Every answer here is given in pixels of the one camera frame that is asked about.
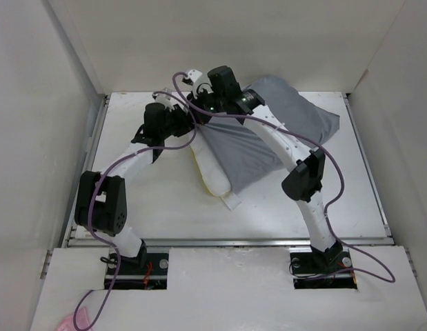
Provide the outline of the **grey pillowcase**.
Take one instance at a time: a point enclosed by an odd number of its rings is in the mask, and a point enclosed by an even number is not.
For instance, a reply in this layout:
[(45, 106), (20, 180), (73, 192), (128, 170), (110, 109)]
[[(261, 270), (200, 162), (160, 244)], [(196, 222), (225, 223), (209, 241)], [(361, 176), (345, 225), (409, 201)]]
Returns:
[(339, 115), (309, 102), (282, 78), (265, 76), (249, 88), (264, 106), (243, 122), (213, 117), (200, 126), (202, 138), (192, 149), (215, 197), (238, 193), (273, 170), (292, 170), (339, 130)]

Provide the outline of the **white pillow with yellow edge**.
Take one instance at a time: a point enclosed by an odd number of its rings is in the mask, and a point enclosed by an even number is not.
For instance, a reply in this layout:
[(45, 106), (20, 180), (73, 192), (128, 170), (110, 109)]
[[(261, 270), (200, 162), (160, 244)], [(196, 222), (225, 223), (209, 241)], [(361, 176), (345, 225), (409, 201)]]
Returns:
[(213, 197), (221, 199), (226, 207), (233, 211), (239, 206), (241, 199), (232, 191), (226, 173), (202, 134), (197, 134), (190, 143), (190, 148), (207, 191)]

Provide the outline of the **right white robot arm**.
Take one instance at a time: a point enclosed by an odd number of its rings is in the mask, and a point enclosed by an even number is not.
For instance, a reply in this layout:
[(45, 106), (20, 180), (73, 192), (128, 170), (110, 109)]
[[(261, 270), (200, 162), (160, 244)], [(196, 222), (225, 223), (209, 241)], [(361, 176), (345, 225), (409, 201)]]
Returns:
[(255, 133), (281, 160), (288, 171), (282, 190), (297, 203), (309, 232), (310, 273), (329, 273), (343, 248), (326, 221), (321, 194), (324, 151), (311, 150), (301, 139), (291, 137), (257, 92), (241, 89), (228, 66), (219, 66), (208, 74), (191, 69), (182, 81), (192, 89), (190, 107), (202, 115), (202, 122), (210, 117), (232, 117)]

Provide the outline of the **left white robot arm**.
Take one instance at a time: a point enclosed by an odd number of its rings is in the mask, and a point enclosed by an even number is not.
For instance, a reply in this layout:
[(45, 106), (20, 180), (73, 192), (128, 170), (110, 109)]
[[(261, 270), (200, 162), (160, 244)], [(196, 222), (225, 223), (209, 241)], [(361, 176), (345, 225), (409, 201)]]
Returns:
[(74, 220), (91, 235), (116, 248), (123, 265), (132, 273), (146, 268), (147, 247), (127, 225), (126, 186), (145, 167), (152, 165), (165, 149), (169, 137), (196, 132), (194, 115), (181, 106), (149, 103), (125, 152), (100, 171), (85, 171), (79, 180)]

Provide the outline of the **pink plastic bag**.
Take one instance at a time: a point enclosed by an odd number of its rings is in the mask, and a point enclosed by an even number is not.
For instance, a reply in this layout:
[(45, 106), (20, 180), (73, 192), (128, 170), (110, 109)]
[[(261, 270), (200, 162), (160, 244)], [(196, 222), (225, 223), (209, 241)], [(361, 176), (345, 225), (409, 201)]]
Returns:
[(69, 316), (65, 317), (57, 326), (56, 331), (76, 330), (74, 321), (76, 321), (76, 324), (80, 329), (86, 329), (90, 327), (90, 320), (86, 308), (80, 308), (76, 313), (76, 318), (74, 318), (74, 314), (70, 314)]

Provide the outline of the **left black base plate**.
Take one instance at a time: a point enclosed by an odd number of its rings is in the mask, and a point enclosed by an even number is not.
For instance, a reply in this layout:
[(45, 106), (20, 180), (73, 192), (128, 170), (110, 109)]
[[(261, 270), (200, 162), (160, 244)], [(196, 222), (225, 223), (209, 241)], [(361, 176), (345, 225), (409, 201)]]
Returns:
[[(121, 266), (113, 290), (166, 290), (168, 280), (169, 254), (153, 252), (146, 255), (144, 264), (121, 258)], [(106, 264), (106, 275), (103, 280), (105, 290), (108, 290), (114, 279), (117, 255), (113, 252), (108, 257), (101, 257)]]

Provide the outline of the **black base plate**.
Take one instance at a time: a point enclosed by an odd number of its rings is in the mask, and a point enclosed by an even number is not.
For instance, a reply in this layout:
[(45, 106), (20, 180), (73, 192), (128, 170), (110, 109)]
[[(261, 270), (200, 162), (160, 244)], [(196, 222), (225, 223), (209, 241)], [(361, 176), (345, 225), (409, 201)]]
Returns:
[(349, 250), (344, 248), (330, 265), (319, 265), (311, 251), (290, 251), (289, 272), (296, 290), (356, 290), (357, 280)]
[[(121, 266), (113, 290), (166, 290), (168, 280), (169, 254), (153, 252), (146, 255), (144, 264), (121, 258)], [(108, 290), (114, 279), (117, 255), (113, 252), (108, 257), (101, 257), (106, 264), (106, 275), (103, 280), (105, 290)]]

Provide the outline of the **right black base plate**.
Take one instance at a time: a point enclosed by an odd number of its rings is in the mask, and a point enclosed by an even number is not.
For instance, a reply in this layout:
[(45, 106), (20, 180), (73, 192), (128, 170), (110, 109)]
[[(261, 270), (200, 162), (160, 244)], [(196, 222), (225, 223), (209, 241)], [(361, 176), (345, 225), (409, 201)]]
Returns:
[(356, 290), (357, 280), (349, 250), (344, 248), (330, 265), (319, 265), (311, 251), (290, 251), (289, 272), (296, 290)]

